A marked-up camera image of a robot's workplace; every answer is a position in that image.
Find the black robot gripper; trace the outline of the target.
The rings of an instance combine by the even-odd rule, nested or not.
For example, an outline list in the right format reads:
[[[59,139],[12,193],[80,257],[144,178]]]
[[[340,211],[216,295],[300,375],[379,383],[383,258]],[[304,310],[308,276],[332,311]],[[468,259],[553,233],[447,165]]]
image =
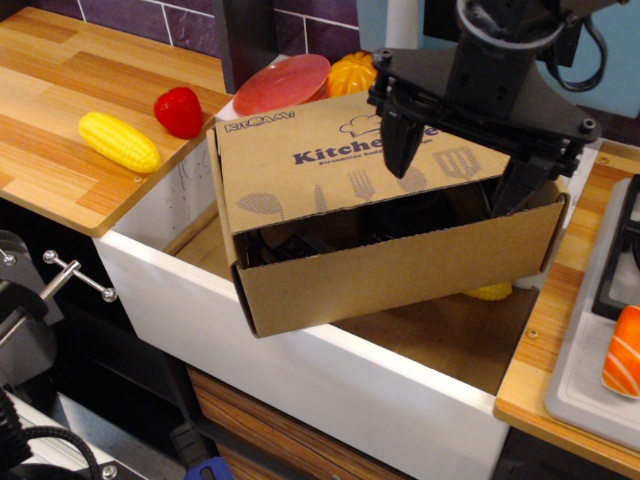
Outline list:
[[[386,168],[402,179],[432,126],[509,156],[503,174],[487,181],[491,218],[546,205],[553,176],[574,169],[601,127],[545,82],[535,57],[471,34],[449,49],[375,51],[369,102],[381,118]]]

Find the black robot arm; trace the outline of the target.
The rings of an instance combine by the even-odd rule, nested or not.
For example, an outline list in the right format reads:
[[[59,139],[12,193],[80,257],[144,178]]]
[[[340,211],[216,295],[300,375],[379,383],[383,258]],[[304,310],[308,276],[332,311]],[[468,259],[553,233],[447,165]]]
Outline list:
[[[491,214],[518,210],[549,180],[570,177],[599,122],[555,91],[536,65],[542,60],[568,92],[594,89],[608,48],[593,21],[616,1],[458,1],[456,45],[427,50],[383,47],[372,55],[377,78],[368,102],[381,119],[386,168],[407,173],[431,126],[491,148],[509,162],[491,199]],[[600,51],[596,72],[581,82],[559,71],[558,41],[583,26]]]

